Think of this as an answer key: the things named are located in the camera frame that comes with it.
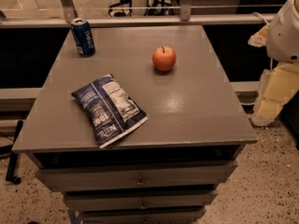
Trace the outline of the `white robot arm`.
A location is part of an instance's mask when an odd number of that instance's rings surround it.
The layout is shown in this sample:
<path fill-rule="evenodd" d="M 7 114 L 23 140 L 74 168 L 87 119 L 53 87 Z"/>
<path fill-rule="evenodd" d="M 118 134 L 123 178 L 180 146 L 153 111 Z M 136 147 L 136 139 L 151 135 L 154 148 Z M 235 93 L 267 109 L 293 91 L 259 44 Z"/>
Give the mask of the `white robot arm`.
<path fill-rule="evenodd" d="M 278 62 L 299 63 L 299 0 L 287 0 L 271 20 L 266 48 Z"/>

